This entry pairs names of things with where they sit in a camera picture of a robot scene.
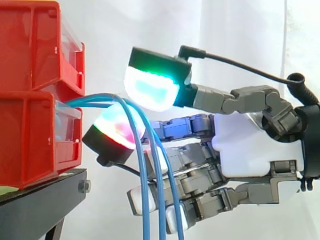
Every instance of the white curtain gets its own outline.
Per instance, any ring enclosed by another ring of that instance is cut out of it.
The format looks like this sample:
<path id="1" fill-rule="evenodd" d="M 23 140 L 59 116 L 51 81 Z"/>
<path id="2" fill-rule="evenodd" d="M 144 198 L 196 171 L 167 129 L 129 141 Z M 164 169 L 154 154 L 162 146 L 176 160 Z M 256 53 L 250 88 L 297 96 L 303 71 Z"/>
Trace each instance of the white curtain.
<path id="1" fill-rule="evenodd" d="M 180 45 L 190 45 L 284 76 L 283 0 L 60 0 L 60 3 L 74 32 L 86 46 L 87 94 L 113 92 L 126 96 L 123 78 L 132 46 L 174 56 Z M 225 91 L 267 84 L 284 94 L 283 86 L 277 83 L 213 60 L 194 61 L 192 81 Z M 174 108 L 162 114 L 150 111 L 147 114 L 153 120 L 168 120 L 195 112 Z M 84 131 L 99 114 L 96 109 L 84 111 Z M 142 219 L 132 215 L 126 196 L 128 190 L 139 185 L 139 179 L 121 169 L 101 167 L 96 157 L 84 147 L 82 167 L 88 168 L 92 189 L 86 200 L 67 216 L 62 239 L 141 240 Z M 135 155 L 128 164 L 137 168 Z M 185 232 L 185 239 L 316 240 L 318 196 L 316 192 L 299 193 L 281 205 L 241 205 L 197 223 Z M 151 239 L 158 239 L 157 213 L 151 214 L 151 231 Z"/>

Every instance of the black cable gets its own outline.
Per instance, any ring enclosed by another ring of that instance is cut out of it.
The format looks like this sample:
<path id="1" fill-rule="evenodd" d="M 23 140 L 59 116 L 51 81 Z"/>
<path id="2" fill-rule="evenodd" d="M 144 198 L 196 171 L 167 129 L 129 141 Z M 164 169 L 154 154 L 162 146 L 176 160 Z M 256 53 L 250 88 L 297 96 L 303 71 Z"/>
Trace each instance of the black cable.
<path id="1" fill-rule="evenodd" d="M 198 58 L 198 59 L 205 59 L 205 58 L 213 59 L 213 60 L 225 63 L 225 64 L 229 64 L 229 65 L 241 68 L 243 70 L 249 71 L 251 73 L 260 75 L 260 76 L 262 76 L 264 78 L 267 78 L 267 79 L 270 79 L 272 81 L 275 81 L 275 82 L 278 82 L 278 83 L 282 83 L 282 84 L 287 84 L 287 85 L 292 85 L 293 86 L 293 85 L 301 85 L 301 84 L 303 84 L 305 82 L 304 78 L 303 79 L 299 79 L 299 81 L 290 80 L 290 79 L 283 79 L 283 78 L 271 75 L 269 73 L 260 71 L 260 70 L 258 70 L 256 68 L 251 67 L 251 66 L 247 66 L 247 65 L 242 64 L 240 62 L 237 62 L 237 61 L 234 61 L 234 60 L 222 57 L 222 56 L 210 54 L 210 53 L 207 53 L 204 50 L 201 50 L 201 49 L 198 49 L 198 48 L 194 48 L 194 47 L 189 47 L 189 46 L 184 46 L 184 45 L 181 46 L 178 56 L 180 58 L 185 59 L 185 60 L 188 60 L 189 57 Z"/>
<path id="2" fill-rule="evenodd" d="M 116 167 L 118 167 L 118 168 L 121 168 L 121 169 L 123 169 L 123 170 L 126 170 L 126 171 L 128 171 L 128 172 L 130 172 L 130 173 L 132 173 L 132 174 L 134 174 L 134 175 L 136 175 L 136 176 L 138 176 L 138 177 L 140 177 L 140 172 L 137 171 L 137 170 L 135 170 L 135 169 L 133 169 L 132 167 L 129 167 L 129 166 L 124 165 L 124 164 L 119 164 L 119 163 L 113 163 L 112 165 L 113 165 L 113 166 L 116 166 Z M 154 180 L 152 180 L 152 179 L 148 179 L 148 181 L 149 181 L 149 183 L 151 183 L 151 184 L 155 184 L 155 183 L 156 183 L 156 182 L 155 182 Z"/>
<path id="3" fill-rule="evenodd" d="M 305 77 L 302 74 L 296 72 L 290 74 L 287 79 L 291 81 L 300 81 L 304 78 Z M 303 105 L 310 106 L 319 103 L 317 96 L 314 95 L 314 93 L 309 88 L 307 88 L 305 84 L 289 84 L 287 87 L 291 95 L 298 99 Z"/>

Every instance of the red plastic bin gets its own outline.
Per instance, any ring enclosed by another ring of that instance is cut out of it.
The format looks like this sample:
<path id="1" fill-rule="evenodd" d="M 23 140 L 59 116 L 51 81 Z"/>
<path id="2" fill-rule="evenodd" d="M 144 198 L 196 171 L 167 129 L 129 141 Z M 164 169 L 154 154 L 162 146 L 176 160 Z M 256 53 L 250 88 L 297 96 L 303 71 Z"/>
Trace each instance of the red plastic bin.
<path id="1" fill-rule="evenodd" d="M 23 189 L 79 165 L 81 116 L 49 92 L 0 92 L 0 186 Z"/>
<path id="2" fill-rule="evenodd" d="M 55 1 L 0 1 L 1 91 L 85 94 L 84 45 Z"/>
<path id="3" fill-rule="evenodd" d="M 0 187 L 24 189 L 81 164 L 84 45 L 55 1 L 0 1 Z"/>

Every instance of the blue cable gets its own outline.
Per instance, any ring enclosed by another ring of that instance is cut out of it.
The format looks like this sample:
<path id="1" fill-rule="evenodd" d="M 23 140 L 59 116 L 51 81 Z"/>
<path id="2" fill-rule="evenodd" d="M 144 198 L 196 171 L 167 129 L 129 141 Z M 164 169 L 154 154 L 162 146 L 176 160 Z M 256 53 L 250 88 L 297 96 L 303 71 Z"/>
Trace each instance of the blue cable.
<path id="1" fill-rule="evenodd" d="M 162 154 L 164 156 L 164 159 L 165 159 L 165 163 L 168 167 L 168 177 L 169 177 L 169 182 L 170 182 L 170 186 L 171 186 L 171 194 L 173 197 L 173 205 L 174 205 L 176 227 L 177 227 L 177 232 L 178 232 L 178 239 L 184 240 L 185 236 L 184 236 L 184 229 L 183 229 L 183 225 L 182 225 L 182 217 L 181 217 L 181 211 L 180 211 L 180 200 L 179 200 L 178 190 L 177 190 L 177 186 L 176 186 L 175 177 L 174 177 L 174 174 L 172 171 L 171 163 L 169 161 L 167 152 L 166 152 L 159 136 L 157 135 L 157 133 L 154 129 L 152 129 L 152 130 L 153 130 L 156 144 L 160 147 Z"/>
<path id="2" fill-rule="evenodd" d="M 69 101 L 66 104 L 70 105 L 71 107 L 74 107 L 75 105 L 78 106 L 78 104 L 82 104 L 84 106 L 84 103 L 88 102 L 105 102 L 110 101 L 113 94 L 93 94 L 90 96 L 85 96 L 81 98 L 77 98 L 75 100 Z M 164 193 L 164 183 L 163 183 L 163 175 L 161 171 L 160 161 L 159 161 L 159 155 L 157 151 L 157 144 L 155 141 L 155 137 L 153 134 L 153 129 L 151 128 L 150 122 L 145 115 L 145 113 L 132 101 L 124 99 L 124 101 L 128 104 L 130 104 L 132 107 L 135 108 L 135 110 L 139 113 L 144 125 L 145 129 L 148 133 L 149 140 L 150 140 L 150 146 L 151 146 L 151 154 L 154 161 L 154 170 L 155 170 L 155 176 L 157 181 L 157 198 L 158 198 L 158 209 L 159 209 L 159 239 L 165 240 L 166 239 L 166 203 L 165 203 L 165 193 Z"/>
<path id="3" fill-rule="evenodd" d="M 107 109 L 110 107 L 112 104 L 108 103 L 94 103 L 94 102 L 84 102 L 77 104 L 77 108 L 99 108 L 99 109 Z"/>
<path id="4" fill-rule="evenodd" d="M 138 129 L 130 109 L 128 108 L 126 102 L 121 97 L 115 94 L 110 94 L 110 93 L 104 93 L 103 96 L 105 99 L 115 100 L 120 103 L 120 105 L 123 107 L 125 114 L 128 117 L 128 121 L 132 129 L 134 141 L 136 143 L 136 150 L 138 155 L 139 171 L 140 171 L 140 183 L 141 183 L 141 195 L 142 195 L 143 240 L 149 240 L 150 239 L 150 210 L 149 210 L 149 196 L 148 196 L 149 194 L 148 176 L 147 176 L 147 167 L 146 167 L 144 150 L 142 147 L 142 143 L 140 141 Z M 87 101 L 94 102 L 96 97 L 97 95 L 80 97 L 75 100 L 69 101 L 66 104 L 76 108 L 83 105 L 84 102 L 87 102 Z"/>
<path id="5" fill-rule="evenodd" d="M 110 99 L 99 96 L 94 101 L 95 102 L 105 102 L 105 101 L 110 101 Z M 132 107 L 134 107 L 136 109 L 136 111 L 140 114 L 141 119 L 143 120 L 143 123 L 145 124 L 146 130 L 148 131 L 148 135 L 149 136 L 154 136 L 153 138 L 155 139 L 156 144 L 160 147 L 160 149 L 162 151 L 162 154 L 164 156 L 165 162 L 166 162 L 167 167 L 168 167 L 168 178 L 169 178 L 169 182 L 170 182 L 170 185 L 171 185 L 171 193 L 172 193 L 172 197 L 173 197 L 173 205 L 174 205 L 175 218 L 176 218 L 176 224 L 177 224 L 178 239 L 179 240 L 184 240 L 184 231 L 183 231 L 182 217 L 181 217 L 181 211 L 180 211 L 180 200 L 179 200 L 178 190 L 177 190 L 177 186 L 176 186 L 176 182 L 175 182 L 175 177 L 174 177 L 174 174 L 173 174 L 173 171 L 172 171 L 172 167 L 171 167 L 171 163 L 169 161 L 169 158 L 168 158 L 168 155 L 166 153 L 166 150 L 165 150 L 161 140 L 159 139 L 159 136 L 157 135 L 155 130 L 151 127 L 150 122 L 149 122 L 147 116 L 145 115 L 145 113 L 135 103 L 133 103 L 132 101 L 127 100 L 127 99 L 124 99 L 124 101 L 126 103 L 128 103 L 129 105 L 131 105 Z M 91 105 L 96 104 L 97 108 L 100 107 L 98 105 L 99 103 L 90 103 L 90 104 Z"/>

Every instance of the green light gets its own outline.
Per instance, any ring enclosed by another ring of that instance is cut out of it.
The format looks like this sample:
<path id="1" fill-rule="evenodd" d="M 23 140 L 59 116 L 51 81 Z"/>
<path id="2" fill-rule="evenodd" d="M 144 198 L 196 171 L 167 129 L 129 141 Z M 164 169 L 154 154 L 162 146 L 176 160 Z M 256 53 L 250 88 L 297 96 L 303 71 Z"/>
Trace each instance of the green light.
<path id="1" fill-rule="evenodd" d="M 144 72 L 129 66 L 124 79 L 125 90 L 140 106 L 162 112 L 173 106 L 179 85 L 170 77 Z"/>
<path id="2" fill-rule="evenodd" d="M 139 113 L 128 106 L 136 123 L 140 138 L 145 133 L 145 125 Z M 121 144 L 127 149 L 135 149 L 135 138 L 131 130 L 127 115 L 119 103 L 115 103 L 102 112 L 93 124 L 100 132 Z"/>

